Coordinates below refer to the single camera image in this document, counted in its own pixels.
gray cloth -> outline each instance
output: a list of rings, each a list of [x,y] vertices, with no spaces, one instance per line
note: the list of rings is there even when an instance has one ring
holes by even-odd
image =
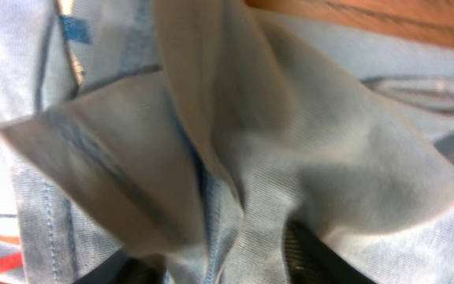
[[[161,0],[154,11],[162,73],[2,134],[133,256],[165,255],[172,282],[289,282],[290,220],[344,255],[352,238],[454,208],[453,85],[377,80],[372,92],[237,0]],[[188,141],[211,174],[206,199]],[[446,272],[427,277],[454,279]]]

brown wood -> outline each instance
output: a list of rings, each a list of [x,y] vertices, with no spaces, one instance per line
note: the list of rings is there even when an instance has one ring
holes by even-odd
[[[454,48],[454,0],[247,0],[247,4]]]

blue patch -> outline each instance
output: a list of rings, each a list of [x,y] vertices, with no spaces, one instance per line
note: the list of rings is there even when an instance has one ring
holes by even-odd
[[[64,37],[78,43],[91,43],[91,35],[88,31],[88,22],[75,17],[61,16],[64,28]]]

wooden surface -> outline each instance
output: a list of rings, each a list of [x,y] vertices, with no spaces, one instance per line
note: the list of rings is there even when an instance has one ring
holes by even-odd
[[[454,0],[246,0],[255,8],[454,48]]]

red stripe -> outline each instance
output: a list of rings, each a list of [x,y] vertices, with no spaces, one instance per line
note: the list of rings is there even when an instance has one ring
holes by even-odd
[[[0,274],[22,266],[22,252],[0,258]]]

